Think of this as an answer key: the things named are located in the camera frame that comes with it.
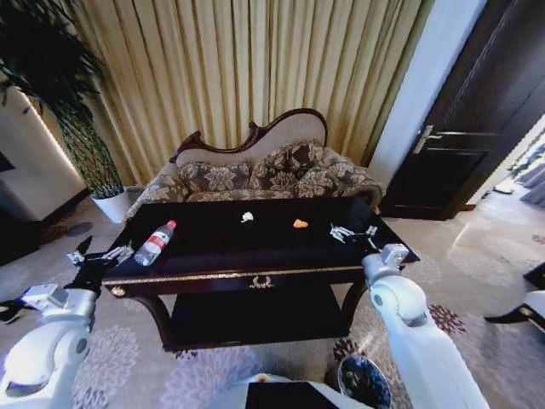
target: dark wooden coffee table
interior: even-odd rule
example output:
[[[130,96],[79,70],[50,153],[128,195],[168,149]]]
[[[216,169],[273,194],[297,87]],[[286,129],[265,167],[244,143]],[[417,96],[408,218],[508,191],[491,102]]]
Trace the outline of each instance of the dark wooden coffee table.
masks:
[[[241,223],[244,212],[255,220]],[[295,219],[308,228],[293,228]],[[364,238],[343,244],[330,224],[377,226],[379,247],[403,241],[360,198],[144,204],[112,247],[138,249],[169,219],[174,237],[153,265],[131,258],[103,284],[144,304],[168,351],[219,345],[345,337],[366,290]],[[405,262],[417,261],[410,253]],[[332,284],[352,283],[339,307]],[[170,314],[160,295],[177,294]]]

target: carved wooden frame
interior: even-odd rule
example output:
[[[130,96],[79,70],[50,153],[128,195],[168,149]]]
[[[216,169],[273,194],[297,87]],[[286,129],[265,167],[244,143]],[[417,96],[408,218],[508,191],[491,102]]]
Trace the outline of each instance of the carved wooden frame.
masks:
[[[259,140],[261,140],[269,130],[274,128],[276,125],[280,124],[285,119],[297,115],[300,113],[310,113],[317,117],[320,121],[322,121],[322,124],[324,125],[324,131],[325,131],[325,138],[324,138],[324,146],[327,142],[327,123],[325,122],[324,116],[312,108],[296,108],[292,109],[290,111],[284,112],[282,115],[278,116],[276,119],[274,119],[269,125],[261,127],[255,122],[250,122],[250,136],[248,136],[248,139],[239,147],[234,147],[231,149],[219,149],[217,147],[211,147],[210,145],[207,145],[201,140],[201,132],[200,130],[197,130],[190,134],[176,149],[175,155],[170,158],[169,162],[171,164],[174,164],[176,162],[176,159],[178,158],[178,155],[180,153],[187,151],[189,149],[203,149],[205,151],[209,152],[216,152],[216,153],[240,153],[247,149],[250,149],[253,147]]]

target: gold trim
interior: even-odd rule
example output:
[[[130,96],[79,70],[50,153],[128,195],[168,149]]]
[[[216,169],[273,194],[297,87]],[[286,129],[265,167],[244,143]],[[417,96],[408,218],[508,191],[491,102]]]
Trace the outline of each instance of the gold trim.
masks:
[[[364,270],[361,266],[347,267],[325,267],[325,268],[301,268],[299,270],[279,270],[279,271],[263,271],[260,273],[238,273],[239,270],[221,270],[216,274],[203,275],[186,275],[180,277],[157,277],[152,279],[104,279],[103,285],[124,285],[124,284],[146,284],[146,283],[164,283],[175,281],[194,281],[200,279],[239,279],[242,277],[255,277],[261,275],[290,275],[301,273],[321,273],[326,271],[343,271],[343,270]]]
[[[264,283],[259,282],[259,275],[256,275],[252,282],[254,284],[252,284],[250,288],[273,288],[274,287],[274,284],[271,284],[271,277],[269,277],[268,275],[265,276]]]
[[[125,290],[123,289],[123,287],[116,285],[112,288],[112,294],[116,297],[122,297],[125,295]]]

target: lower shelf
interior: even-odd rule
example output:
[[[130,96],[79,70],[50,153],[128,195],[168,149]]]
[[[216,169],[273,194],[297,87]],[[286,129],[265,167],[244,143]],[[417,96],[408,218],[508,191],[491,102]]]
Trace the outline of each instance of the lower shelf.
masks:
[[[171,325],[169,350],[348,335],[329,285],[180,295]]]

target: floral upholstered sofa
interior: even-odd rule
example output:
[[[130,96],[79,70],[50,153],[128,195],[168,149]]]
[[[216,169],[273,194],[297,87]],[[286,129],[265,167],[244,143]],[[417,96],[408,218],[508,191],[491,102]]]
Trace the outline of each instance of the floral upholstered sofa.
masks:
[[[234,149],[217,149],[197,131],[147,185],[125,220],[144,203],[360,195],[376,208],[384,188],[366,168],[325,147],[327,125],[313,109],[288,111]]]

